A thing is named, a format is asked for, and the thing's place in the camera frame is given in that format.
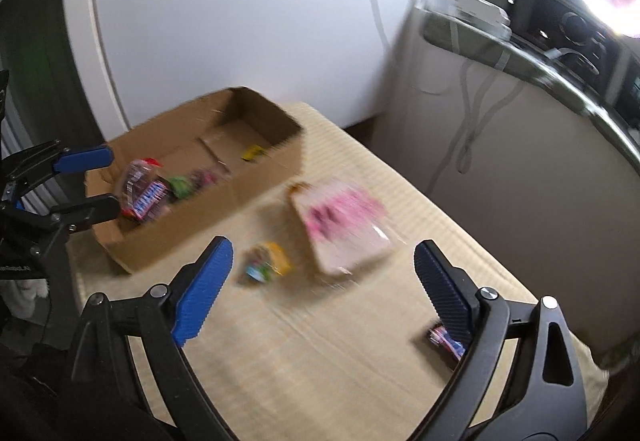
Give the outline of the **white gloved left hand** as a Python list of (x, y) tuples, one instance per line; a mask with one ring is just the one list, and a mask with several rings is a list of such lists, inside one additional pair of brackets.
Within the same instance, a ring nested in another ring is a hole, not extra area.
[(49, 296), (47, 279), (2, 279), (1, 298), (17, 319), (30, 319), (38, 299)]

